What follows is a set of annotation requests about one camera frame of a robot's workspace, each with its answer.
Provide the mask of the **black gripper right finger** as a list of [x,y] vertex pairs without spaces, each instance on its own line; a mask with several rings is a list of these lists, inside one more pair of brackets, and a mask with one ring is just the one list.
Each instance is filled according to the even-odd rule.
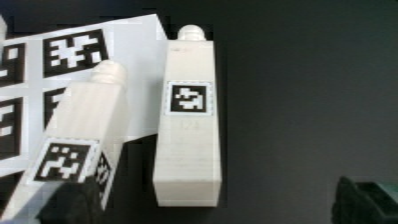
[[332,224],[398,224],[398,183],[339,178]]

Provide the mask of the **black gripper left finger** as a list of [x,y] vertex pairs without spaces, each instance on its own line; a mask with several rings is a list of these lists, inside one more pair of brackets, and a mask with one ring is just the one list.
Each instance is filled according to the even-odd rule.
[[103,224],[103,214],[95,183],[65,183],[39,211],[40,224]]

